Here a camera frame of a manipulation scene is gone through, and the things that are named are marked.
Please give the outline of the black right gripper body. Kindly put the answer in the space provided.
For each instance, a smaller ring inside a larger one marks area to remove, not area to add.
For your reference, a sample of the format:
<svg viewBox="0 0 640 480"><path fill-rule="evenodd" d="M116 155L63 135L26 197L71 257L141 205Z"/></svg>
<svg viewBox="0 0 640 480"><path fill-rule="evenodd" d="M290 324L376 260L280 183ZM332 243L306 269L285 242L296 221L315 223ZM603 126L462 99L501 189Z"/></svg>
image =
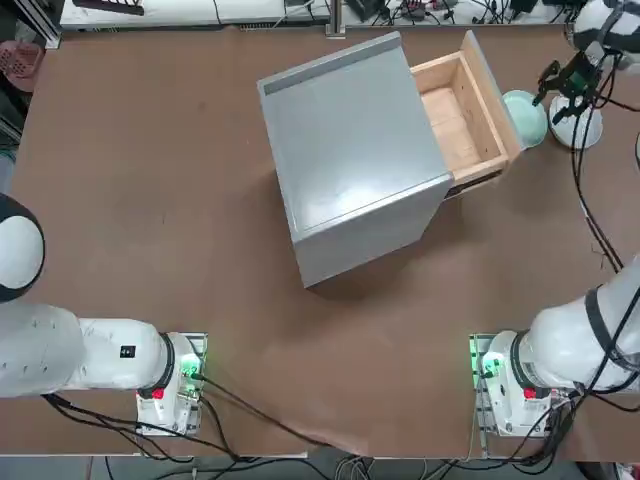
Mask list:
<svg viewBox="0 0 640 480"><path fill-rule="evenodd" d="M567 98L590 97L600 82L600 66L597 60L579 51L559 73L558 91Z"/></svg>

